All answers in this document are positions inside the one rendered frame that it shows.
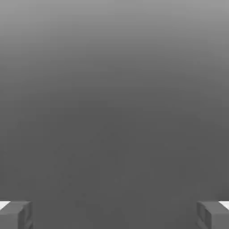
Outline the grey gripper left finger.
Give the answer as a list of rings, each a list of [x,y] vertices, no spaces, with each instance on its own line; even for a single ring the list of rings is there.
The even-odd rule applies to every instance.
[[[0,229],[34,229],[33,203],[0,200]]]

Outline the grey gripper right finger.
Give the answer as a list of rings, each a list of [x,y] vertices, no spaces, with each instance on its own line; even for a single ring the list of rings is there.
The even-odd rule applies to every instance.
[[[229,201],[198,201],[196,210],[199,229],[229,229]]]

